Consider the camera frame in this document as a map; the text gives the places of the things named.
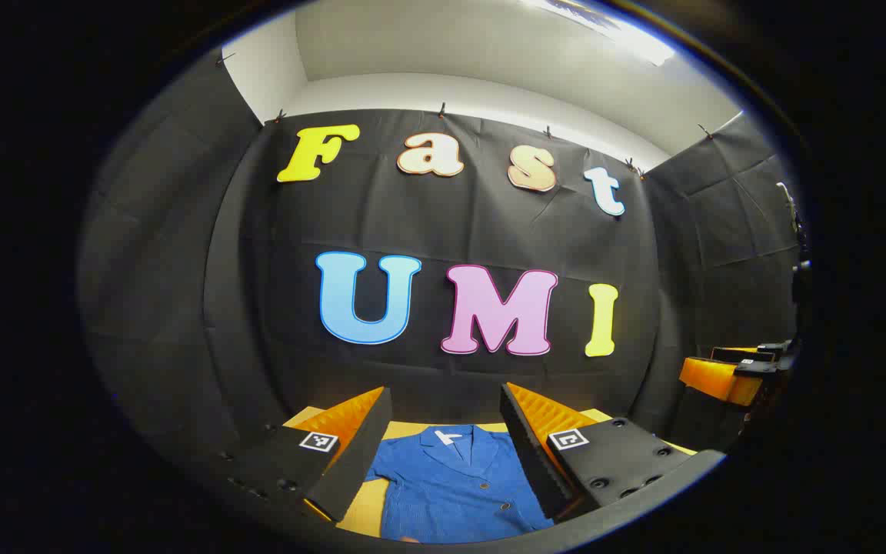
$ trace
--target beige letter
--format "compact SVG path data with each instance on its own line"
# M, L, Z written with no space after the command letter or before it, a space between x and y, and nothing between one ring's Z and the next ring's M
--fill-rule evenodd
M556 186L556 174L552 172L552 154L534 146L516 146L511 149L508 179L520 189L546 192Z
M429 146L415 148L429 143ZM436 175L451 178L464 171L458 153L460 145L457 139L443 133L421 133L405 139L409 150L398 155L398 168L414 175L425 175L433 172Z

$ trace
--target white wall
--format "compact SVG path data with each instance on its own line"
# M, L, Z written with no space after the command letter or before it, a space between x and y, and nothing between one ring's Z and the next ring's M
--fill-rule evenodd
M260 122L274 119L306 85L295 12L264 22L222 46L231 80Z
M555 98L477 78L425 73L379 73L310 81L292 102L288 115L339 109L396 108L470 115L544 131L618 160L634 159L649 171L671 157L618 124Z

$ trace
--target yellow letter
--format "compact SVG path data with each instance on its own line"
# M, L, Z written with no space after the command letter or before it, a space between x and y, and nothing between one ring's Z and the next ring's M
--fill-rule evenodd
M590 296L594 298L594 331L587 343L587 356L594 358L595 355L610 355L615 350L615 341L611 340L611 327L615 318L618 289L605 284L591 285Z
M425 143L428 147L415 148ZM460 145L457 139L442 133L421 133L405 139L405 146L411 150L398 155L398 168L403 172L414 175L425 175L433 172L436 175L452 178L453 175L464 171L464 164L460 162L458 153Z
M330 164L337 158L341 151L341 138L355 140L360 136L361 130L357 125L335 125L333 127L310 127L296 133L299 143L292 152L289 165L278 172L278 182L292 182L292 180L313 180L320 176L320 169L316 167L317 155L324 164ZM327 142L323 140L331 135Z
M516 146L511 149L508 179L520 189L546 192L556 186L556 174L552 172L552 154L534 146Z

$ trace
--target shirt collar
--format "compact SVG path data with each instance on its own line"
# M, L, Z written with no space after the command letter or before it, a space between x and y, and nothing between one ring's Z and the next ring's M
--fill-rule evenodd
M460 459L456 453L446 448L443 442L440 442L439 437L436 436L437 431L443 432L445 435L471 435L472 466L467 466L463 459ZM495 455L498 452L495 438L491 437L490 432L486 432L477 425L428 427L419 434L419 445L422 446L422 452L426 452L426 455L435 459L436 462L440 462L443 466L470 477L483 476L485 470L495 461Z

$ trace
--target black fabric backdrop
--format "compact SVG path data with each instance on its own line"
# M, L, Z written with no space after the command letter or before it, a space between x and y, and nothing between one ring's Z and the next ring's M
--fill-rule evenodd
M305 127L354 123L358 140L344 141L331 164L310 182L278 183ZM463 172L453 178L408 175L396 165L403 141L442 132L460 143ZM268 143L261 148L260 142ZM555 189L517 189L508 180L509 155L526 144L555 158ZM475 117L411 110L365 109L285 117L268 123L244 165L247 189L245 252L251 305L268 344L281 399L292 413L327 407L380 385L393 389L394 417L403 421L500 421L499 383L512 381L577 409L611 414L631 408L651 358L658 327L655 233L642 182L607 155L514 125ZM604 167L620 182L619 218L594 201L586 169ZM411 318L397 339L380 345L344 342L319 316L321 252L365 256L358 274L356 313L384 315L383 255L421 260L412 281ZM475 263L490 271L506 299L526 270L559 277L548 311L546 355L453 355L440 350L450 331L454 286L446 270ZM593 324L588 287L618 288L612 338L615 353L587 358ZM478 341L479 331L475 329Z
M682 360L707 358L714 346L756 346L794 335L791 267L798 243L777 182L792 193L799 186L746 115L645 175L658 244L661 326L631 417L690 448L713 446L717 423L708 424L708 437L669 434L684 389ZM709 421L710 413L725 414L722 405L698 408L679 417L704 417L699 410L706 410Z
M115 402L161 449L235 441L204 329L208 242L261 124L208 52L112 145L88 200L78 299Z

